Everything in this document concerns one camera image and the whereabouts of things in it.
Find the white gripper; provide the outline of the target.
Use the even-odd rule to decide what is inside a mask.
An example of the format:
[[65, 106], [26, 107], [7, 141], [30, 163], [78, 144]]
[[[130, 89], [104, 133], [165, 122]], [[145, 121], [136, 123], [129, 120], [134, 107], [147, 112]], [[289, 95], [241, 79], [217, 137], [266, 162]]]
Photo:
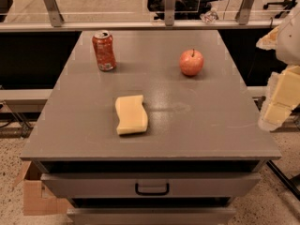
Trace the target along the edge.
[[262, 103], [258, 126], [274, 131], [300, 105], [300, 6], [294, 7], [280, 26], [261, 37], [256, 47], [276, 50], [277, 59], [287, 66], [281, 73], [272, 72]]

